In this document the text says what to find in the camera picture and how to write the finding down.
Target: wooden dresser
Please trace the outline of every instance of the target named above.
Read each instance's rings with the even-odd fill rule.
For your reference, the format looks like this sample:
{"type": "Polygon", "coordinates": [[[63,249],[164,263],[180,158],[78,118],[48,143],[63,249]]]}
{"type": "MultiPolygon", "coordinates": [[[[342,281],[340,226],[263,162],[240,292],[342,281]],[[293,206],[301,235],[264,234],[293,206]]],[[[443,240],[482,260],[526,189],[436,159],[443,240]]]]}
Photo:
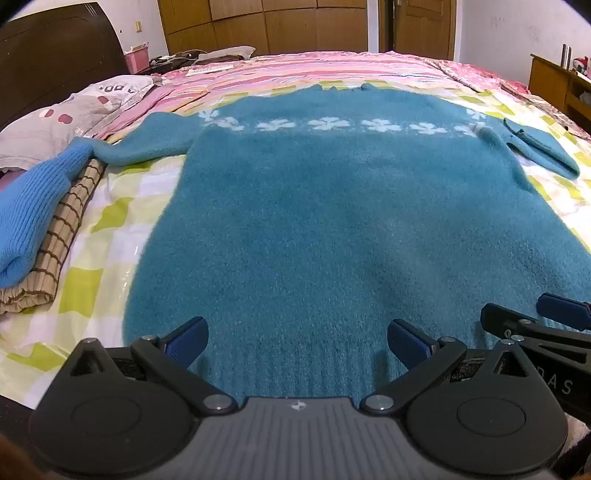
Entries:
{"type": "Polygon", "coordinates": [[[532,55],[529,89],[548,103],[591,132],[591,105],[583,103],[579,97],[583,92],[591,92],[591,80],[580,78],[549,60],[532,55]]]}

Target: screw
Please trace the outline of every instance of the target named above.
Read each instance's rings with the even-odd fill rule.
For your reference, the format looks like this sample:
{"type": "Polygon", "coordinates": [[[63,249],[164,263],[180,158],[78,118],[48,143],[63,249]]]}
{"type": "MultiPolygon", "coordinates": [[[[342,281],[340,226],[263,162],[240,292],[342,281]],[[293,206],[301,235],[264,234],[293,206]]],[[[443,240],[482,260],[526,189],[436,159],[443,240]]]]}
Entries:
{"type": "Polygon", "coordinates": [[[209,410],[225,410],[232,405],[232,398],[227,395],[216,393],[203,399],[203,405],[209,410]]]}
{"type": "Polygon", "coordinates": [[[365,399],[365,406],[375,411],[389,410],[394,406],[394,400],[386,395],[371,395],[365,399]]]}

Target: wooden door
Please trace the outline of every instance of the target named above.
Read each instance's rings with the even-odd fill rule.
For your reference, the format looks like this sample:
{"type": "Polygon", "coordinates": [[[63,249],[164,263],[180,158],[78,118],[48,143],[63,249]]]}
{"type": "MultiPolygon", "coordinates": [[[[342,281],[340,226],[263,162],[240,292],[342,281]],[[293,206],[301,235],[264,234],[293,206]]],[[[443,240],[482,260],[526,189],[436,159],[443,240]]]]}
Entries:
{"type": "Polygon", "coordinates": [[[394,50],[453,60],[456,0],[395,0],[394,50]]]}

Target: sweater ribbed hem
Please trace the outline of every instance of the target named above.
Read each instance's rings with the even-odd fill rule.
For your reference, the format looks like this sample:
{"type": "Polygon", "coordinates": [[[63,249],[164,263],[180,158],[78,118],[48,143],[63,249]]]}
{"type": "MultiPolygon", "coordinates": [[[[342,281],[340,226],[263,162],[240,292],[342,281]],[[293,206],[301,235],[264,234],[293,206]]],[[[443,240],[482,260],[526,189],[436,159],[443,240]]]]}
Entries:
{"type": "Polygon", "coordinates": [[[224,338],[210,338],[190,369],[239,403],[246,396],[353,397],[358,402],[404,372],[388,350],[385,331],[381,340],[349,337],[348,342],[289,340],[274,345],[243,345],[238,339],[228,345],[224,338]],[[216,353],[218,342],[232,352],[230,358],[216,353]]]}

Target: pillowcase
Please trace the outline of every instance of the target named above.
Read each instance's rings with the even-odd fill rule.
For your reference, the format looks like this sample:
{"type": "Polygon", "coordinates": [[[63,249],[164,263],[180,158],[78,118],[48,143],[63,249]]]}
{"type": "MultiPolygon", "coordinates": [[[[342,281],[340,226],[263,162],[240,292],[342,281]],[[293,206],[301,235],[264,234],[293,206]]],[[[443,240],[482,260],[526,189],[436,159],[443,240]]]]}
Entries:
{"type": "Polygon", "coordinates": [[[73,93],[62,103],[28,113],[0,132],[0,171],[55,157],[74,137],[92,136],[138,103],[159,77],[120,75],[73,93]]]}

